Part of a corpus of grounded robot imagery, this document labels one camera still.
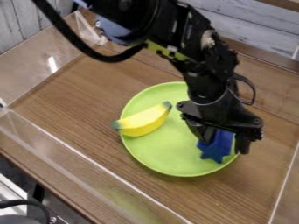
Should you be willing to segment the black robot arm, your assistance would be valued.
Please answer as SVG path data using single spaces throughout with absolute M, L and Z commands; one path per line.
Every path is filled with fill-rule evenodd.
M 142 50 L 170 61 L 182 74 L 188 99 L 176 103 L 191 133 L 212 146 L 231 133 L 235 152 L 247 154 L 263 137 L 263 120 L 239 97 L 238 53 L 220 38 L 211 21 L 180 0 L 72 0 L 98 16 L 107 39 L 124 46 L 115 55 L 96 52 L 68 26 L 47 0 L 31 0 L 72 45 L 94 60 L 122 62 Z

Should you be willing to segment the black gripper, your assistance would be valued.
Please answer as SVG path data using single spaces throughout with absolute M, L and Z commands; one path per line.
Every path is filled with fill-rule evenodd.
M 179 101 L 176 109 L 191 133 L 206 144 L 211 142 L 215 130 L 228 130 L 236 133 L 235 152 L 248 154 L 251 143 L 262 139 L 263 119 L 235 100 L 208 106 Z

